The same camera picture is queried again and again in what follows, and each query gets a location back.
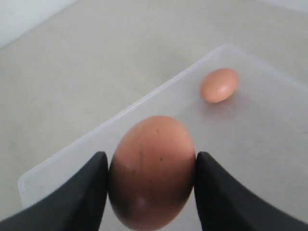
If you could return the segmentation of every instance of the egg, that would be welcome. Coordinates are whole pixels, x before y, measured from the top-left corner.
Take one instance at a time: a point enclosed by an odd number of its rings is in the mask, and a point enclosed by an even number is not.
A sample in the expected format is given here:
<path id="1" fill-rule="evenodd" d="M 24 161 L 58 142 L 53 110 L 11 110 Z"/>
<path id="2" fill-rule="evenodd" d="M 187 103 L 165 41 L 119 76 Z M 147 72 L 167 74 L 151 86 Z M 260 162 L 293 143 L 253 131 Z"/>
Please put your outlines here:
<path id="1" fill-rule="evenodd" d="M 201 83 L 200 95 L 208 103 L 218 103 L 229 98 L 236 90 L 238 75 L 235 71 L 222 68 L 206 76 Z"/>
<path id="2" fill-rule="evenodd" d="M 182 210 L 193 187 L 195 150 L 185 126 L 152 116 L 122 138 L 109 172 L 109 199 L 118 219 L 136 231 L 154 231 Z"/>

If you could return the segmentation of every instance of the brown egg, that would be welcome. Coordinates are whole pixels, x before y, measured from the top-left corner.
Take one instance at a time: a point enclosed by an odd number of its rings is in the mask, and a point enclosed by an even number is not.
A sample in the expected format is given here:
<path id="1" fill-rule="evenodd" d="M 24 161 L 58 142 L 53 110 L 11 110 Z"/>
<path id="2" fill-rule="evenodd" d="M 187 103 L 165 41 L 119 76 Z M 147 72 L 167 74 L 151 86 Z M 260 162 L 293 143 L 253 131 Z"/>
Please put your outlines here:
<path id="1" fill-rule="evenodd" d="M 136 231 L 172 221 L 193 187 L 195 150 L 184 125 L 152 116 L 133 126 L 115 150 L 109 199 L 119 220 Z"/>
<path id="2" fill-rule="evenodd" d="M 201 84 L 200 94 L 208 103 L 218 103 L 229 98 L 238 84 L 237 73 L 228 68 L 215 70 L 208 74 Z"/>

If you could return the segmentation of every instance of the plastic container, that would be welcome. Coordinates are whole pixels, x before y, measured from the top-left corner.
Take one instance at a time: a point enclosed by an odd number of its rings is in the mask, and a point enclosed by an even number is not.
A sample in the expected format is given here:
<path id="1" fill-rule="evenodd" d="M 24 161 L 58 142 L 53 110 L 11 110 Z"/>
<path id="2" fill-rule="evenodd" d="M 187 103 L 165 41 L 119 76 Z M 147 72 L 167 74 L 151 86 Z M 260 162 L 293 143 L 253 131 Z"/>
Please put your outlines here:
<path id="1" fill-rule="evenodd" d="M 199 96 L 211 71 L 239 74 L 237 92 L 219 104 Z M 18 181 L 24 207 L 50 194 L 96 152 L 109 161 L 126 131 L 152 115 L 184 123 L 196 151 L 207 151 L 267 202 L 308 221 L 308 89 L 262 61 L 223 45 L 131 107 L 25 173 Z M 106 204 L 101 230 L 127 230 Z M 162 230 L 201 230 L 193 194 Z"/>

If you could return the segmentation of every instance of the eggshell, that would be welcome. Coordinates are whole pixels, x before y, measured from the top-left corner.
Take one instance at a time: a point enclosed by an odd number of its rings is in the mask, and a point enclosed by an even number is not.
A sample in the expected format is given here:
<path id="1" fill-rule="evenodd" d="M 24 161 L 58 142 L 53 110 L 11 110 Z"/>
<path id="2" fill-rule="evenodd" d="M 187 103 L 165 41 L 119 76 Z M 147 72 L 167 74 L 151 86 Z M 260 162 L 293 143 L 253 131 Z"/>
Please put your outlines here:
<path id="1" fill-rule="evenodd" d="M 120 221 L 154 231 L 172 221 L 193 187 L 195 150 L 184 125 L 152 116 L 133 126 L 115 150 L 109 198 Z"/>
<path id="2" fill-rule="evenodd" d="M 218 103 L 230 97 L 238 84 L 237 73 L 228 68 L 211 72 L 201 84 L 200 94 L 208 103 Z"/>

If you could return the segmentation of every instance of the gray floor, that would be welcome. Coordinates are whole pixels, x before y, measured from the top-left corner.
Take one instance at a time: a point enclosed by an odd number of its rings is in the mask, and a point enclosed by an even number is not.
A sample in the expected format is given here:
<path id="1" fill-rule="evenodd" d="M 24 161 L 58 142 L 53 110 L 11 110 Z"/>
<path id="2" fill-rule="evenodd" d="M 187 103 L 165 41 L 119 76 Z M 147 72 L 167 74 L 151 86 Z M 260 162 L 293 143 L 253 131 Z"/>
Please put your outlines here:
<path id="1" fill-rule="evenodd" d="M 80 0 L 0 51 L 0 218 L 18 178 L 229 43 L 308 84 L 308 14 L 252 0 Z"/>

